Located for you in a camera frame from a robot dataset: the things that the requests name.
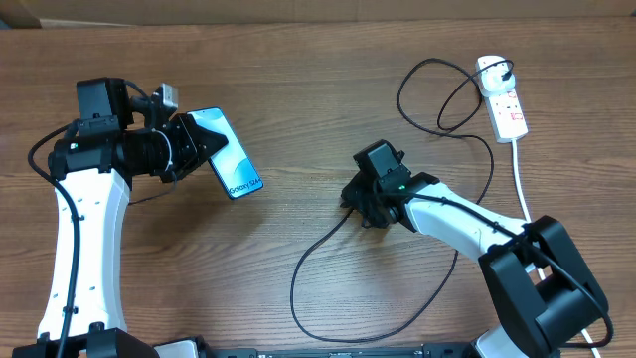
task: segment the white charger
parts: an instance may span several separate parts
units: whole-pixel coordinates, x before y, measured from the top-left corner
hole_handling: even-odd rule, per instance
[[[475,68],[480,71],[489,65],[505,60],[501,56],[488,55],[477,60]],[[490,121],[499,143],[510,143],[528,134],[528,126],[515,91],[515,75],[503,80],[509,70],[501,63],[479,74],[479,91],[484,95]]]

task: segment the white power strip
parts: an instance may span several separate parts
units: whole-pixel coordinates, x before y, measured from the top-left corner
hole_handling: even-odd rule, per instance
[[[483,56],[477,60],[475,67],[477,71],[479,71],[502,60],[505,59],[500,56]],[[504,90],[503,92],[488,88],[488,84],[492,83],[492,81],[489,80],[492,79],[493,76],[500,76],[507,71],[508,64],[502,63],[479,75],[480,90],[482,94],[484,94],[488,114],[490,115],[495,136],[499,143],[510,143],[514,139],[519,139],[528,133],[528,126],[526,125],[526,119],[521,110],[521,104],[517,98],[517,91],[514,89],[514,84],[512,84],[511,89]]]

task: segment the smartphone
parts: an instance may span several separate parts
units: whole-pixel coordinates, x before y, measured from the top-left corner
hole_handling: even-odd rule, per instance
[[[215,153],[208,161],[219,177],[230,199],[238,199],[263,187],[262,180],[251,164],[245,149],[220,108],[213,107],[188,112],[197,125],[209,131],[223,134],[228,145]]]

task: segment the wooden tabletop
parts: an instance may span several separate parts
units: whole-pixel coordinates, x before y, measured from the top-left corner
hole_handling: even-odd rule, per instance
[[[202,334],[217,347],[336,348],[343,345],[296,327],[289,284],[302,253],[344,214],[339,195],[357,172],[352,155],[386,139],[413,172],[474,200],[488,176],[484,147],[414,129],[399,116],[396,93],[423,59],[471,70],[478,57],[500,54],[516,62],[530,127],[520,153],[532,213],[566,225],[609,298],[616,335],[603,356],[631,357],[635,38],[633,18],[0,31],[0,355],[35,341],[49,296],[57,208],[26,157],[79,116],[76,81],[121,77],[146,90],[166,82],[179,89],[181,110],[221,107],[265,184],[232,202],[205,165],[176,193],[128,209],[121,294],[129,332],[148,343]],[[461,81],[451,69],[426,67],[405,88],[404,109],[432,127]],[[443,120],[461,120],[476,101],[467,87]],[[460,132],[493,147],[495,176],[482,204],[519,217],[510,146],[496,143],[485,107]],[[41,165],[50,150],[38,153]],[[135,178],[132,198],[164,189],[157,178]],[[387,332],[450,266],[453,251],[436,239],[360,223],[353,215],[298,277],[298,316],[316,334]],[[420,319],[366,346],[468,341],[497,321],[481,271],[461,257]],[[590,332],[600,339],[604,327]]]

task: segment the wooden table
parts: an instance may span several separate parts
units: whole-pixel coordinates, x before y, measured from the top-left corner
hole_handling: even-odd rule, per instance
[[[121,294],[129,332],[157,343],[203,334],[218,347],[331,347],[301,333],[289,284],[301,254],[343,215],[352,155],[377,139],[414,172],[476,198],[488,156],[475,141],[433,138],[396,110],[398,85],[436,57],[472,69],[486,54],[516,61],[531,129],[520,142],[535,217],[565,223],[607,294],[616,326],[605,357],[636,348],[636,22],[631,18],[227,25],[0,32],[0,354],[31,344],[47,303],[56,246],[53,189],[27,165],[45,134],[78,117],[75,82],[122,77],[179,88],[181,109],[220,106],[265,188],[231,202],[207,166],[177,192],[132,207],[123,228]],[[430,66],[404,108],[428,126],[463,79]],[[476,103],[466,88],[446,123]],[[520,216],[510,147],[485,108],[464,128],[492,143],[483,201]],[[42,165],[51,147],[37,157]],[[133,198],[164,190],[134,180]],[[297,311],[317,334],[362,337],[408,319],[446,275],[453,251],[396,225],[364,230],[354,215],[303,267]],[[479,268],[460,258],[446,288],[403,333],[367,346],[471,340],[497,323]],[[594,338],[602,324],[591,327]],[[587,351],[566,356],[590,356]]]

